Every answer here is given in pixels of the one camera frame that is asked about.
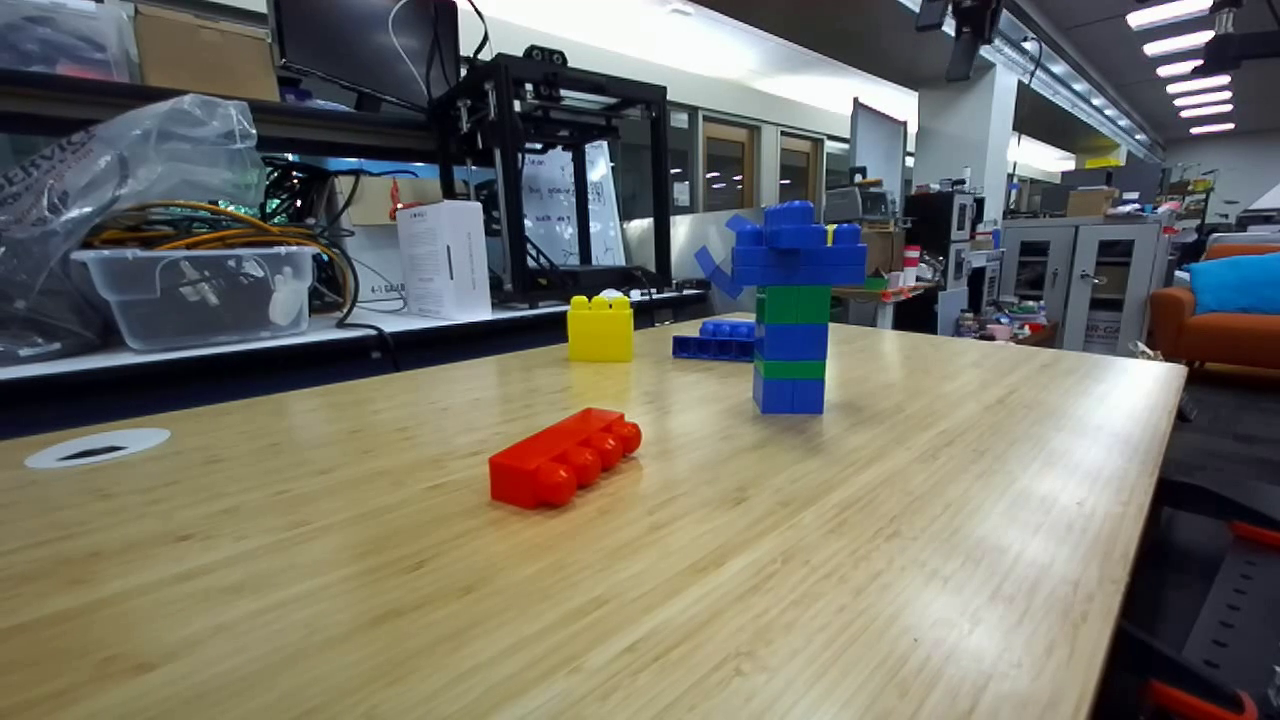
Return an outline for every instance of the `stacked block tower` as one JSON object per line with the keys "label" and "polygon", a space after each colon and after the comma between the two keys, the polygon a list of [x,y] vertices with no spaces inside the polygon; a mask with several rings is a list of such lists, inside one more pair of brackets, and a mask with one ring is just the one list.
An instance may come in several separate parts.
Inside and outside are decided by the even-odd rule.
{"label": "stacked block tower", "polygon": [[733,281],[756,287],[751,395],[762,414],[822,414],[831,288],[865,278],[861,228],[815,224],[812,202],[765,208],[763,228],[737,231]]}

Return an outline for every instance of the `whiteboard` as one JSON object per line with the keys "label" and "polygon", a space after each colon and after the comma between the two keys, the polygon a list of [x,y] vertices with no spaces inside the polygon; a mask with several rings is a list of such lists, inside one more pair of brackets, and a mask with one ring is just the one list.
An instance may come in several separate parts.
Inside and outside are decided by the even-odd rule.
{"label": "whiteboard", "polygon": [[884,191],[902,209],[902,167],[906,163],[906,122],[863,105],[854,97],[849,117],[849,167],[865,165],[868,178],[882,178]]}
{"label": "whiteboard", "polygon": [[[567,150],[525,155],[525,233],[558,265],[577,265],[577,205],[573,156]],[[625,265],[618,195],[613,187],[609,143],[586,146],[591,264]]]}

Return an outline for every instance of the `yellow toy brick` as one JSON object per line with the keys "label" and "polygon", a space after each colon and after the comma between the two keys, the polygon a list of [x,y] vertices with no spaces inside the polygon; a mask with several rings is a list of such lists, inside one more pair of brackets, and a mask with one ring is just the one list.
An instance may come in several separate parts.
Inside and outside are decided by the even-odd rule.
{"label": "yellow toy brick", "polygon": [[630,363],[635,319],[626,297],[586,297],[568,304],[568,359],[582,363]]}

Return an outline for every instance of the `pillar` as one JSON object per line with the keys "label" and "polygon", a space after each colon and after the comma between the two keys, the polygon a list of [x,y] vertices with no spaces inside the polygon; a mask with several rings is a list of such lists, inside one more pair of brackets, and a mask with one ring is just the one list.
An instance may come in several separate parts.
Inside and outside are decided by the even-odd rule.
{"label": "pillar", "polygon": [[1000,219],[1009,191],[1009,138],[1014,135],[1018,73],[975,68],[969,82],[920,88],[920,129],[915,136],[915,184],[959,178],[987,197],[986,217]]}

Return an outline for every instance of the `computer monitor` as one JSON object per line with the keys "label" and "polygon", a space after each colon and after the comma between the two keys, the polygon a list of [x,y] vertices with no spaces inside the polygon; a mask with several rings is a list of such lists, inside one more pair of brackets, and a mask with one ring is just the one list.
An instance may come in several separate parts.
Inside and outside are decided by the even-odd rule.
{"label": "computer monitor", "polygon": [[273,0],[280,65],[406,108],[458,81],[453,0]]}

